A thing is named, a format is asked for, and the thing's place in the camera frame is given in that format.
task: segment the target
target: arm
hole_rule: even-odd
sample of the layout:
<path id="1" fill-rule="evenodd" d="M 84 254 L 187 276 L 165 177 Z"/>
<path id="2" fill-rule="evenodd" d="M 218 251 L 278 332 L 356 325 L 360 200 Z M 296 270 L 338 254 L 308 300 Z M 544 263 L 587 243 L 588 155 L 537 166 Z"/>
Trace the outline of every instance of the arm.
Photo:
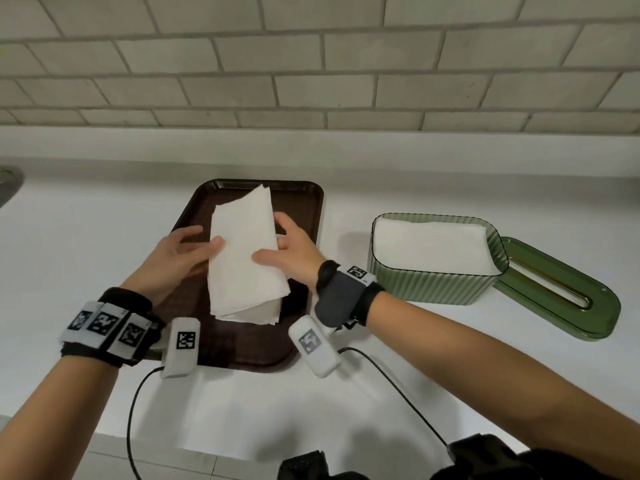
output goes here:
<path id="1" fill-rule="evenodd" d="M 158 304 L 187 276 L 206 269 L 223 246 L 181 243 L 201 226 L 178 229 L 158 243 L 123 284 Z M 71 479 L 118 377 L 118 368 L 89 357 L 62 357 L 0 432 L 3 480 Z"/>
<path id="2" fill-rule="evenodd" d="M 254 261 L 277 266 L 315 291 L 325 258 L 290 217 L 279 251 Z M 608 475 L 640 478 L 640 425 L 562 379 L 528 355 L 482 332 L 388 293 L 369 309 L 367 327 L 386 345 L 530 448 L 572 455 Z"/>

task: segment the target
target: person's left arm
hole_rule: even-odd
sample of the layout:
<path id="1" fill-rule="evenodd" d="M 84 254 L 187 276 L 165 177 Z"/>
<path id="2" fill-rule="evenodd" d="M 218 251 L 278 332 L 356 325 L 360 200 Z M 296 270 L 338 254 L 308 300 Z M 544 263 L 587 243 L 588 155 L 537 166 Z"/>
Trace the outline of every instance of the person's left arm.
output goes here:
<path id="1" fill-rule="evenodd" d="M 121 288 L 154 305 L 188 276 L 206 270 L 224 241 L 182 242 L 201 226 L 178 229 L 158 243 Z M 0 431 L 0 478 L 71 479 L 118 377 L 118 368 L 91 357 L 64 356 Z"/>

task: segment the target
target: qr code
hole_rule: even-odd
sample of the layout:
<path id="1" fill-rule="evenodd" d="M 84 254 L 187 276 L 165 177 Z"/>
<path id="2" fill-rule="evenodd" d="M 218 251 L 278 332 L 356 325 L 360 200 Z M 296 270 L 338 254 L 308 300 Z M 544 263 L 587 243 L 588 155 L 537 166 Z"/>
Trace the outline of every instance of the qr code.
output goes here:
<path id="1" fill-rule="evenodd" d="M 128 345 L 129 347 L 137 347 L 142 340 L 142 336 L 145 334 L 145 329 L 135 325 L 133 323 L 127 323 L 124 327 L 122 334 L 120 334 L 119 342 Z"/>
<path id="2" fill-rule="evenodd" d="M 179 331 L 178 339 L 175 343 L 175 348 L 180 349 L 194 349 L 196 348 L 196 332 L 194 331 Z"/>
<path id="3" fill-rule="evenodd" d="M 351 266 L 347 270 L 347 273 L 349 273 L 352 276 L 355 276 L 359 280 L 363 279 L 367 274 L 367 272 L 364 269 L 360 269 L 358 266 Z"/>
<path id="4" fill-rule="evenodd" d="M 101 313 L 91 323 L 89 323 L 89 326 L 86 329 L 94 331 L 99 335 L 108 335 L 118 320 L 120 320 L 120 318 L 106 313 Z"/>
<path id="5" fill-rule="evenodd" d="M 316 335 L 316 332 L 313 330 L 309 330 L 302 337 L 298 339 L 300 344 L 302 344 L 302 348 L 304 348 L 305 352 L 311 354 L 316 348 L 322 345 L 322 340 Z"/>
<path id="6" fill-rule="evenodd" d="M 92 315 L 92 313 L 93 312 L 82 310 L 80 313 L 78 313 L 73 322 L 71 322 L 71 325 L 69 325 L 67 328 L 69 330 L 80 330 L 82 328 L 82 325 L 84 325 L 84 322 L 89 320 L 89 317 Z"/>

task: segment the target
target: folded paper napkin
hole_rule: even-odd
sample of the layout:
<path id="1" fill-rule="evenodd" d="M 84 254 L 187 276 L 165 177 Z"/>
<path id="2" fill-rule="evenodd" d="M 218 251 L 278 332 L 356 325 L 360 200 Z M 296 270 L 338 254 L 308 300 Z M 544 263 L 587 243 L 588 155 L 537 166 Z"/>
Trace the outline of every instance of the folded paper napkin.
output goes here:
<path id="1" fill-rule="evenodd" d="M 500 274 L 479 224 L 414 223 L 380 217 L 373 254 L 388 267 L 432 273 Z"/>
<path id="2" fill-rule="evenodd" d="M 278 249 L 269 188 L 260 185 L 217 205 L 211 218 L 211 236 L 216 235 L 225 247 L 209 261 L 211 314 L 218 320 L 276 324 L 282 297 L 291 292 L 287 278 L 251 259 L 258 249 Z"/>

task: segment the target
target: ribbed green plastic container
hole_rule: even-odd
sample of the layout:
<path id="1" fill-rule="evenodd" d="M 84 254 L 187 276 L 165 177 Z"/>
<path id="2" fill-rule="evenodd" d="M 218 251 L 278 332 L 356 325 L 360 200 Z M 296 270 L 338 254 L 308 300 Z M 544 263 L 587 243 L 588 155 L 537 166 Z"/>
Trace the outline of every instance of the ribbed green plastic container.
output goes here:
<path id="1" fill-rule="evenodd" d="M 477 274 L 429 273 L 396 269 L 380 263 L 373 254 L 373 229 L 376 221 L 384 217 L 407 222 L 452 222 L 459 224 L 480 224 L 487 228 L 487 244 L 496 268 L 501 274 L 481 276 Z M 477 217 L 438 216 L 435 214 L 382 214 L 371 226 L 369 241 L 369 272 L 378 277 L 378 282 L 398 298 L 423 303 L 444 305 L 471 305 L 491 287 L 509 268 L 509 258 L 504 250 L 500 234 L 489 222 Z"/>

